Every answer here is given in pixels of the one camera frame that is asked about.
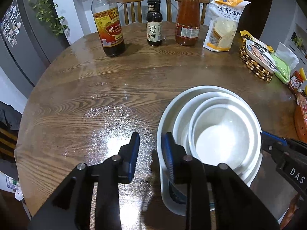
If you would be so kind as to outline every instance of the cabinet handle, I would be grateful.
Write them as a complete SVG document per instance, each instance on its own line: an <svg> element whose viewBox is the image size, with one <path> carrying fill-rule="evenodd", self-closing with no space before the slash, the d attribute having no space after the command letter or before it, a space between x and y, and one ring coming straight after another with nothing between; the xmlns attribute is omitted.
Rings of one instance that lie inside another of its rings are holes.
<svg viewBox="0 0 307 230"><path fill-rule="evenodd" d="M289 45L289 47L291 47L291 46ZM291 48L292 48L292 50L295 52L294 48L293 48L293 47L291 47Z"/></svg>
<svg viewBox="0 0 307 230"><path fill-rule="evenodd" d="M300 58L300 60L303 62L304 65L306 65L305 62L302 60L302 58Z"/></svg>

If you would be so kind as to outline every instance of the stack of bowls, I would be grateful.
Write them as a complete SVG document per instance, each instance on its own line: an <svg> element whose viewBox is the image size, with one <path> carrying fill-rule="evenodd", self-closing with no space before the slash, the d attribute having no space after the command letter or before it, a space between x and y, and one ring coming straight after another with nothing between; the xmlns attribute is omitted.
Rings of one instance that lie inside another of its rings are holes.
<svg viewBox="0 0 307 230"><path fill-rule="evenodd" d="M162 199L176 214L184 215L185 208L170 198L169 185L184 196L186 186L168 181L162 154L166 132L172 132L175 142L201 162L215 166L228 164L247 186L259 170L261 128L249 105L221 87L198 86L184 91L167 106L157 133Z"/></svg>

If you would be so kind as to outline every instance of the metal screw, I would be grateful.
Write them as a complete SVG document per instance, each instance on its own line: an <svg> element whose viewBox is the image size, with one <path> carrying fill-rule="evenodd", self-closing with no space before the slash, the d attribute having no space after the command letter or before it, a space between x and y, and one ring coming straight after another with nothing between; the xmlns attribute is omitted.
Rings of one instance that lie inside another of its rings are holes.
<svg viewBox="0 0 307 230"><path fill-rule="evenodd" d="M115 162L115 161L119 161L122 157L120 155L114 155L112 157L112 160Z"/></svg>
<svg viewBox="0 0 307 230"><path fill-rule="evenodd" d="M86 167L86 164L85 164L85 163L80 163L80 164L77 165L77 169L78 169L78 170L84 170L85 167Z"/></svg>
<svg viewBox="0 0 307 230"><path fill-rule="evenodd" d="M190 161L193 160L193 157L190 156L190 155L185 155L185 156L183 157L183 160L185 160L186 162L190 162Z"/></svg>
<svg viewBox="0 0 307 230"><path fill-rule="evenodd" d="M225 164L225 163L220 163L220 164L219 164L219 168L220 168L221 170L226 170L226 169L228 169L228 165Z"/></svg>

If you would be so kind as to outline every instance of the white tissue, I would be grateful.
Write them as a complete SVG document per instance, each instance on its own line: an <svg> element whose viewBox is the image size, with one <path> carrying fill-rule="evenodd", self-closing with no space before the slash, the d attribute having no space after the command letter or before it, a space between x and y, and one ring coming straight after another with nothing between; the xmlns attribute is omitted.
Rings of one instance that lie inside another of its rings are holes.
<svg viewBox="0 0 307 230"><path fill-rule="evenodd" d="M296 55L281 42L278 44L275 56L285 62L290 67L290 70L293 70L300 62Z"/></svg>

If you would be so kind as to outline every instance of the refrigerator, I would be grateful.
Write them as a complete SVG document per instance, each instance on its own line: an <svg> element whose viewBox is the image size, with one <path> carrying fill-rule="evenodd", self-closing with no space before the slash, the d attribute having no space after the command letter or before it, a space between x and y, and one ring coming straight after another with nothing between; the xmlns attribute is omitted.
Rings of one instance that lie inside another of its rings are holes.
<svg viewBox="0 0 307 230"><path fill-rule="evenodd" d="M65 35L55 36L46 23L36 18L29 0L13 0L0 18L0 34L0 66L29 98L46 68L69 43Z"/></svg>

